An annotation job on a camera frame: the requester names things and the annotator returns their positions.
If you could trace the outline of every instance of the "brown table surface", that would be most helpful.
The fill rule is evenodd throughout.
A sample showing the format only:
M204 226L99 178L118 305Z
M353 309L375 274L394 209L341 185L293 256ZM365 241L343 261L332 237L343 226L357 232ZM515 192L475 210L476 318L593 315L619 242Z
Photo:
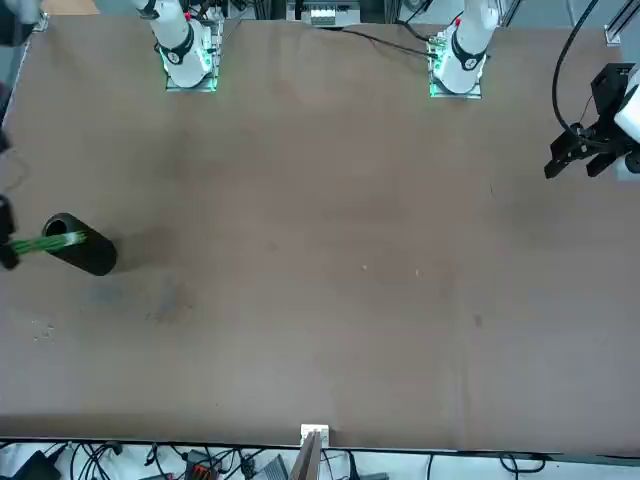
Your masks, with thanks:
M567 35L499 31L485 98L435 100L420 58L245 21L218 93L168 94L144 22L53 18L0 178L22 236L69 211L120 261L0 275L0 433L638 452L640 189L543 178ZM568 119L617 56L578 37Z

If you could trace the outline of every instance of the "green cable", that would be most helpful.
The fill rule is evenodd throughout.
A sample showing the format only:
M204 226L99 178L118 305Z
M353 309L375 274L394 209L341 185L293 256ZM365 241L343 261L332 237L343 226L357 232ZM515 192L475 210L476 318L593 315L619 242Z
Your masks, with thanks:
M32 252L57 252L71 245L84 242L87 236L84 232L71 232L49 237L37 237L29 240L13 240L9 242L16 255L26 255Z

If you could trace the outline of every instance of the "black cylinder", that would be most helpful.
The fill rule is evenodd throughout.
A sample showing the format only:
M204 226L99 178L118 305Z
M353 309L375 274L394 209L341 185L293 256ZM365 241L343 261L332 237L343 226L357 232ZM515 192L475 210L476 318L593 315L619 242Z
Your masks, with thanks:
M79 231L86 235L86 240L83 243L48 253L85 272L97 276L106 275L113 269L118 259L116 248L111 240L70 213L58 213L51 217L42 229L42 234L48 237Z

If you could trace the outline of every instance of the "cable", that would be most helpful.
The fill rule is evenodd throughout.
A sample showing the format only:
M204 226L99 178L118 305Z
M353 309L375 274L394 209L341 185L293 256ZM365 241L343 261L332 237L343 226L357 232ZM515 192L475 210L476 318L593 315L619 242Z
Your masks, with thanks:
M397 50L399 50L399 51L401 51L403 53L407 53L407 54L410 54L410 55L419 55L421 57L430 57L430 58L436 58L437 57L437 55L435 53L427 53L427 52L422 52L420 50L415 50L413 48L405 47L403 45L399 45L397 43L393 43L393 42L390 42L388 40L383 40L381 38L374 37L374 36L368 35L366 33L356 32L354 30L339 30L339 31L341 31L343 33L350 33L351 35L357 35L358 37L366 38L368 40L371 40L372 42L381 43L382 45L387 45L388 47L395 48L395 49L397 49Z
M46 454L47 454L47 453L49 453L51 450L53 450L57 445L63 445L63 444L65 444L65 442L57 442L57 443L54 443L53 445L51 445L49 448L47 448L47 449L46 449L44 452L42 452L42 453L44 453L44 454L46 455Z
M244 461L246 462L247 460L251 460L253 457L260 455L262 452L264 452L266 450L266 448L261 448L260 450L258 450L255 453L252 453L251 455L249 455L248 457L245 457ZM231 472L229 473L229 475L227 475L226 477L224 477L224 480L228 480L231 477L233 477L233 474L236 473L238 470L240 470L240 468L242 467L242 462L240 462L240 465L238 465L236 468L234 468L233 470L231 470Z
M411 15L405 22L409 23L411 20L415 18L416 15L418 15L423 10L426 12L432 3L433 3L433 0L424 0L424 2L422 2L422 5L416 8L416 11L413 12L413 15Z
M324 460L327 462L327 468L329 469L329 476L331 477L331 480L335 480L333 470L331 469L331 462L329 461L329 457L327 457L327 452L323 450L322 455L324 455Z
M564 118L562 118L562 114L560 113L560 108L558 107L558 79L560 77L560 68L562 67L562 62L564 61L564 58L567 56L567 52L569 51L571 44L576 38L576 35L578 35L580 28L582 28L582 25L587 20L587 17L589 16L589 14L595 8L595 6L598 4L599 1L600 0L591 0L589 5L583 12L582 16L578 20L578 23L576 23L576 26L573 27L573 30L571 31L571 34L569 35L567 42L564 44L564 47L562 47L562 51L560 52L560 56L558 57L558 62L556 63L555 71L553 72L553 83L551 86L551 101L553 103L553 113L555 114L556 119L558 120L558 123L562 126L562 128L566 132L576 137L576 139L584 145L598 148L600 151L605 151L606 147L608 147L607 143L589 140L588 138L585 138L582 135L578 134L567 124Z
M100 472L100 476L102 477L102 480L111 480L109 475L107 475L107 472L104 470L104 468L102 468L102 465L100 465L100 460L102 459L102 456L107 452L108 447L106 445L102 445L100 448L98 448L98 451L100 452L98 454L93 449L91 444L89 444L89 450L91 450L91 453L93 453L93 456L95 459L94 466L98 467L98 471Z
M584 119L584 116L587 113L587 109L589 108L589 104L591 103L591 100L593 100L593 94L591 94L591 96L589 97L589 100L587 100L587 104L584 106L584 110L582 111L582 115L580 115L580 120L578 120L578 123L582 123L582 120Z
M427 480L431 480L431 464L433 463L433 457L435 457L435 455L431 455L429 457L429 466L427 467Z
M86 468L85 479L89 478L91 467L93 467L93 472L95 472L95 469L97 467L102 480L111 480L109 475L107 475L107 472L105 472L105 470L102 468L102 465L100 465L100 459L102 458L102 455L104 455L105 452L108 450L108 447L105 445L101 445L96 451L93 449L93 446L91 444L87 444L87 446L83 444L82 449L85 451L85 453L89 457L87 459L87 463L85 463L85 466L82 468L82 472L84 472Z
M187 456L189 455L188 453L183 453L180 450L178 450L174 445L169 445L171 447L171 449L176 452L176 454L185 462L187 461Z
M411 25L409 25L409 22L411 20L413 20L414 17L420 11L426 12L429 9L429 7L431 6L432 3L433 3L433 0L424 0L424 2L422 2L422 4L416 9L416 11L413 12L413 15L411 15L407 20L404 20L404 21L403 20L398 20L396 23L398 25L402 25L404 28L406 28L409 31L409 33L411 35L413 35L414 37L416 37L418 40L422 40L423 42L428 42L431 39L431 37L430 36L426 36L425 37L423 35L420 35L418 32L415 31L415 29Z
M75 475L73 474L73 464L76 461L76 454L78 453L78 450L80 450L80 443L76 446L76 448L73 450L73 454L71 455L71 460L69 461L69 479L70 480L75 480Z
M511 463L513 463L513 467L510 467L504 462L505 457L511 460ZM500 465L502 465L502 468L504 468L509 473L513 473L515 475L516 480L518 480L518 476L521 473L539 473L542 470L544 470L544 467L547 466L547 461L544 458L540 460L540 465L538 465L535 468L520 468L514 456L509 454L501 455L499 457L499 460L500 460Z
M360 474L358 473L356 459L353 458L353 453L351 453L351 450L347 450L347 455L349 455L349 480L360 480Z
M449 23L449 26L453 25L453 22L455 22L458 18L460 18L460 15L462 15L463 13L464 13L464 10L462 10L458 15L453 17L453 20L451 20L451 22Z

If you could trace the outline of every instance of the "floor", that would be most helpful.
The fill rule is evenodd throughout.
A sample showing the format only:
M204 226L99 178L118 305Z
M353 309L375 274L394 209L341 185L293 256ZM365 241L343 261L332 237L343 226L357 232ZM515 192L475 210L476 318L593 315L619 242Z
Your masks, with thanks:
M6 447L0 451L0 475L11 476L36 450L51 454L59 446L54 447L50 443L30 443L16 444ZM62 473L62 479L70 479L69 466L72 453L76 444L67 446L60 455L56 467ZM203 451L202 447L193 447L198 451ZM181 452L188 452L191 447L178 447ZM210 448L213 455L223 452L225 448ZM136 480L155 478L159 475L158 467L151 464L144 466L149 446L125 445L122 454L119 456L107 455L100 463L104 471L112 480ZM254 449L244 449L243 455L255 453ZM255 457L256 472L270 462L277 455L281 455L284 465L291 471L296 459L295 450L269 449ZM331 471L327 467L326 461L321 463L319 480L342 479L349 475L349 460L347 455L341 451L328 450L327 458L331 464ZM430 455L427 453L420 455L394 454L394 453L370 453L354 452L354 459L358 473L361 478L365 475L386 473L391 480L427 480L428 464ZM79 478L80 471L87 461L87 455L80 449L74 460L74 477ZM158 450L158 459L162 470L167 476L170 473L176 478L184 471L184 462L169 447L161 447ZM520 468L536 468L539 462L519 461ZM560 480L560 479L581 479L581 480L627 480L637 478L637 467L618 467L606 465L588 465L581 463L555 463L549 462L545 468L536 474L527 475L526 478L532 480ZM243 480L244 477L237 472L232 477L221 477L224 480ZM507 480L514 478L514 475L507 472L500 461L492 458L469 458L469 457L447 457L435 456L431 465L432 480L444 480L455 478L456 480Z

